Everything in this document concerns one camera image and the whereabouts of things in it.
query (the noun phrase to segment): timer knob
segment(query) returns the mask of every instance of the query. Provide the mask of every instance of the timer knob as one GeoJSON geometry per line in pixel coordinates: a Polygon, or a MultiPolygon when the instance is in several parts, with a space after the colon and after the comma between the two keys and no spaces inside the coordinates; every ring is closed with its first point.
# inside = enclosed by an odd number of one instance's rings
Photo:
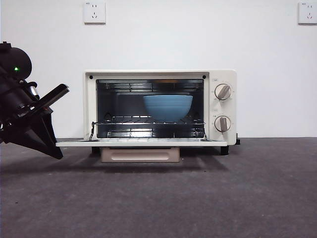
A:
{"type": "Polygon", "coordinates": [[[228,84],[220,84],[214,90],[214,94],[219,100],[226,100],[231,95],[231,89],[228,84]]]}
{"type": "Polygon", "coordinates": [[[214,121],[214,126],[216,127],[216,129],[218,131],[226,132],[230,129],[231,122],[230,122],[230,119],[228,117],[221,116],[221,117],[216,118],[216,120],[214,121]]]}

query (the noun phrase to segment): cream toaster oven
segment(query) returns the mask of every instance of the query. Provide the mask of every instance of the cream toaster oven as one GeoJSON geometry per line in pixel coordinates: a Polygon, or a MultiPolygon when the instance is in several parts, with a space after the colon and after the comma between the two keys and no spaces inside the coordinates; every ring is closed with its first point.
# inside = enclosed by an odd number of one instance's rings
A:
{"type": "Polygon", "coordinates": [[[58,142],[89,146],[103,162],[179,161],[179,147],[237,143],[234,70],[87,70],[84,72],[84,139],[58,142]],[[143,97],[190,95],[188,114],[157,121],[143,97]]]}

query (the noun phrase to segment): light blue ceramic bowl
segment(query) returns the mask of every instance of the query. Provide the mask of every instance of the light blue ceramic bowl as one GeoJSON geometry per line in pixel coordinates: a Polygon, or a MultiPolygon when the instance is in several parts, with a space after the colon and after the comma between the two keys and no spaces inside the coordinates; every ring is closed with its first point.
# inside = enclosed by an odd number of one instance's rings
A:
{"type": "Polygon", "coordinates": [[[143,101],[149,115],[158,121],[178,121],[184,118],[192,105],[193,96],[153,95],[144,96],[143,101]]]}

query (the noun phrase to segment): wall outlet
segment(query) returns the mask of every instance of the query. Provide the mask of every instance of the wall outlet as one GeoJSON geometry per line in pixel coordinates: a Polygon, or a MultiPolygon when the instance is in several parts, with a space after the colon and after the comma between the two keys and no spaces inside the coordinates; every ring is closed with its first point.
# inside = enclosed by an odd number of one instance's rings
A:
{"type": "Polygon", "coordinates": [[[317,2],[298,3],[298,24],[317,24],[317,2]]]}
{"type": "Polygon", "coordinates": [[[104,1],[84,2],[84,23],[105,24],[106,23],[106,3],[104,1]]]}

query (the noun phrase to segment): oven control knob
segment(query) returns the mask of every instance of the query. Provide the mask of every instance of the oven control knob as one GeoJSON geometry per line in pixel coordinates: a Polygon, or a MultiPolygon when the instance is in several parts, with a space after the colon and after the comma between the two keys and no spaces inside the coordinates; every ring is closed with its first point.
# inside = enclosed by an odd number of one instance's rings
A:
{"type": "Polygon", "coordinates": [[[214,126],[216,127],[216,129],[220,132],[226,132],[230,129],[231,127],[231,122],[230,119],[228,117],[225,116],[221,116],[218,117],[215,121],[214,121],[214,126]]]}
{"type": "Polygon", "coordinates": [[[227,84],[220,84],[216,87],[214,94],[219,100],[226,100],[231,94],[230,86],[227,84]]]}

